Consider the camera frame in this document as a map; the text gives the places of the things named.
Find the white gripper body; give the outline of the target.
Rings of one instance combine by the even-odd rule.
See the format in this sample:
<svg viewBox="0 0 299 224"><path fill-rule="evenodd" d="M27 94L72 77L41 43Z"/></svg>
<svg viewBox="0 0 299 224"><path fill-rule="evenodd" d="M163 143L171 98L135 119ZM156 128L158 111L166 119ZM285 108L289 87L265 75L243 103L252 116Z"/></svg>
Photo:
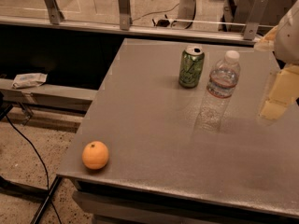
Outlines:
<svg viewBox="0 0 299 224"><path fill-rule="evenodd" d="M299 0L278 24L274 52L284 63L299 64Z"/></svg>

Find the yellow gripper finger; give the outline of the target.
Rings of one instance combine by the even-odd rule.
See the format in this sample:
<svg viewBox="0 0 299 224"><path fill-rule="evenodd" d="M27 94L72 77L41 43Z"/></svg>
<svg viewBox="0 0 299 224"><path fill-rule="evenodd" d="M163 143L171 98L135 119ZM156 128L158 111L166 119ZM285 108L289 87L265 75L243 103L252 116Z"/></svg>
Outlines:
<svg viewBox="0 0 299 224"><path fill-rule="evenodd" d="M260 116L277 120L299 98L299 65L286 64L276 75L274 84L267 95Z"/></svg>
<svg viewBox="0 0 299 224"><path fill-rule="evenodd" d="M278 26L273 27L265 36L263 36L255 45L254 49L258 51L273 51Z"/></svg>

